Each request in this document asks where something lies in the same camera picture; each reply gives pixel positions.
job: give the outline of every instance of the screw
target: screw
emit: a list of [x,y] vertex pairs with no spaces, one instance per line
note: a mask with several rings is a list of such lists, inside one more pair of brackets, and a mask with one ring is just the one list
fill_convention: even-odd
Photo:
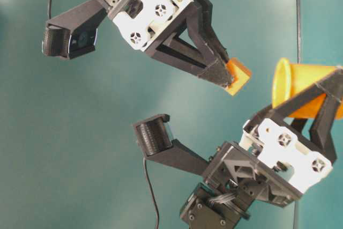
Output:
[[284,146],[284,147],[287,147],[290,144],[291,141],[292,141],[292,138],[288,134],[281,134],[279,136],[279,140],[278,140],[279,144],[281,146]]
[[255,157],[257,157],[258,155],[260,155],[261,152],[259,152],[258,149],[253,149],[253,150],[251,151],[251,153],[252,153]]
[[319,158],[317,158],[315,161],[313,161],[312,169],[315,172],[320,173],[324,168],[325,168],[325,163],[322,160],[320,160]]

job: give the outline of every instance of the metal screw head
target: metal screw head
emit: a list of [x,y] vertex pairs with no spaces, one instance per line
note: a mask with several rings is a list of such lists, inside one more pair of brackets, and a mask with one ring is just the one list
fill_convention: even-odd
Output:
[[324,169],[324,167],[325,163],[319,158],[312,162],[312,169],[317,173],[320,173]]
[[287,147],[291,141],[292,137],[288,134],[281,134],[278,139],[278,143],[284,147]]
[[155,7],[155,13],[157,16],[164,16],[167,13],[167,7],[165,5],[157,5]]
[[141,36],[138,32],[133,32],[130,35],[130,40],[133,44],[139,44],[141,41]]

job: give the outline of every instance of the camera lens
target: camera lens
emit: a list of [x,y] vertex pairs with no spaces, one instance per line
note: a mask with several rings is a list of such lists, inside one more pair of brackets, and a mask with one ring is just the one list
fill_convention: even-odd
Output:
[[87,43],[88,43],[88,32],[82,32],[80,34],[77,45],[79,48],[84,48],[87,46]]

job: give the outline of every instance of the robotic arm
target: robotic arm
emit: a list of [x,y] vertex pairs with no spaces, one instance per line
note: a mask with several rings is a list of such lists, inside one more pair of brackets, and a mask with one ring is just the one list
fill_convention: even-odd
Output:
[[[180,212],[191,229],[234,228],[241,218],[249,219],[254,200],[285,207],[332,171],[330,131],[342,85],[338,68],[276,108],[262,109],[244,125],[240,143],[224,142],[209,162],[171,136],[168,115],[136,123],[138,145],[147,160],[203,178]],[[287,124],[284,118],[322,94],[308,140],[301,133],[306,119]]]
[[[94,51],[105,16],[133,49],[232,95],[251,76],[217,38],[209,0],[90,0],[47,21],[43,53],[73,59]],[[180,38],[185,30],[194,46]]]

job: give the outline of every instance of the teal background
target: teal background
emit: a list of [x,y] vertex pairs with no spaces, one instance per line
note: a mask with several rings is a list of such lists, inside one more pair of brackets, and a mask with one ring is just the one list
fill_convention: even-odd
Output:
[[[57,15],[86,0],[53,0]],[[174,135],[203,157],[271,102],[274,67],[296,62],[296,0],[211,0],[213,27],[253,71],[235,97],[133,51],[106,19],[97,51],[71,62],[41,54],[47,0],[0,0],[0,228],[153,228],[155,215],[131,124],[171,115]],[[303,61],[341,64],[340,0],[302,0]],[[342,155],[341,121],[333,128]],[[300,202],[299,228],[337,228],[342,159]],[[148,163],[161,229],[200,178]],[[238,229],[293,226],[293,206],[256,202]]]

